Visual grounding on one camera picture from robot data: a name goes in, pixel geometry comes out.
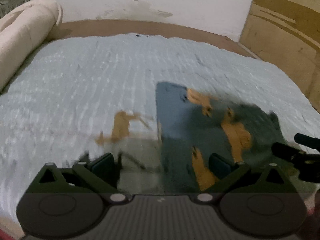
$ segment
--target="circular disc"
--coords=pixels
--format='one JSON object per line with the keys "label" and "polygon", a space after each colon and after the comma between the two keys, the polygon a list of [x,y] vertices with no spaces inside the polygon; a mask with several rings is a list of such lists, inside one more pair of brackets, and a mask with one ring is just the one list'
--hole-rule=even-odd
{"label": "circular disc", "polygon": [[123,194],[115,193],[110,196],[110,200],[113,202],[123,202],[126,200],[126,197]]}
{"label": "circular disc", "polygon": [[241,193],[237,189],[221,199],[220,211],[231,226],[257,237],[292,234],[306,217],[297,193]]}
{"label": "circular disc", "polygon": [[17,206],[22,228],[41,238],[76,236],[102,212],[103,202],[96,193],[26,193]]}
{"label": "circular disc", "polygon": [[211,194],[208,193],[201,193],[197,196],[197,199],[201,202],[209,202],[213,200],[213,197]]}

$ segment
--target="blurred object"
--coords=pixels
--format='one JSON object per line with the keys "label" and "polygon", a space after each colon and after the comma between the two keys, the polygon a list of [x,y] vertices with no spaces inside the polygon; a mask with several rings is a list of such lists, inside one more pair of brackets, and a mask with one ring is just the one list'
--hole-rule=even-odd
{"label": "blurred object", "polygon": [[25,236],[25,234],[18,222],[0,215],[0,237],[2,237],[3,240],[7,240],[6,237],[10,237],[10,240],[21,239],[23,236]]}
{"label": "blurred object", "polygon": [[312,148],[320,152],[320,139],[318,138],[313,138],[301,133],[297,133],[294,136],[294,141],[296,143],[302,144],[306,147]]}
{"label": "blurred object", "polygon": [[271,153],[274,142],[285,143],[273,112],[209,98],[171,82],[157,84],[156,109],[168,191],[202,192],[239,162],[254,168],[275,163],[292,174],[293,165]]}
{"label": "blurred object", "polygon": [[303,222],[303,225],[298,231],[298,236],[302,240],[320,239],[320,190],[315,196],[315,208]]}
{"label": "blurred object", "polygon": [[14,240],[11,236],[7,235],[4,231],[0,229],[0,239],[1,240]]}
{"label": "blurred object", "polygon": [[13,11],[18,6],[30,0],[0,0],[0,18]]}
{"label": "blurred object", "polygon": [[[294,136],[294,141],[306,147],[320,150],[320,139],[297,133]],[[320,183],[320,155],[307,154],[278,142],[272,145],[271,150],[276,157],[294,164],[294,167],[300,171],[299,179]]]}

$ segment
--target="screw head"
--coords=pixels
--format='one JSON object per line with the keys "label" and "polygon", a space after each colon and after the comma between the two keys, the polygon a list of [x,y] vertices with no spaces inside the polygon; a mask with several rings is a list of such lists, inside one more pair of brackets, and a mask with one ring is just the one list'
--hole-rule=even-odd
{"label": "screw head", "polygon": [[213,196],[209,193],[201,193],[197,196],[197,199],[201,202],[209,202],[213,200]]}
{"label": "screw head", "polygon": [[115,193],[110,196],[110,200],[119,203],[125,201],[126,196],[121,193]]}

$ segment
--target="metal bed frame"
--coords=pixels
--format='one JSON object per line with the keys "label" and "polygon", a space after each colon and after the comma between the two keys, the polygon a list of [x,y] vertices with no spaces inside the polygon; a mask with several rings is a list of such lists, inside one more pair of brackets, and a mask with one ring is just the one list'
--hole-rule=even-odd
{"label": "metal bed frame", "polygon": [[0,0],[0,19],[18,6],[30,0]]}

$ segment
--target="wall stain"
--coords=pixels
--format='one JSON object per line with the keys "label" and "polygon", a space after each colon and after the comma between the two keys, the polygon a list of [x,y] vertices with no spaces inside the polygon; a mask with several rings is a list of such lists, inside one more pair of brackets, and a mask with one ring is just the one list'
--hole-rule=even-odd
{"label": "wall stain", "polygon": [[150,3],[136,1],[135,3],[126,3],[120,8],[108,10],[97,15],[97,20],[102,19],[120,19],[120,20],[139,20],[153,22],[167,22],[167,18],[172,17],[170,12],[164,12],[151,8]]}
{"label": "wall stain", "polygon": [[173,16],[173,14],[172,14],[172,13],[169,13],[169,12],[163,12],[163,11],[160,11],[160,10],[158,10],[158,12],[159,12],[159,14],[160,14],[162,17],[164,17],[164,18]]}

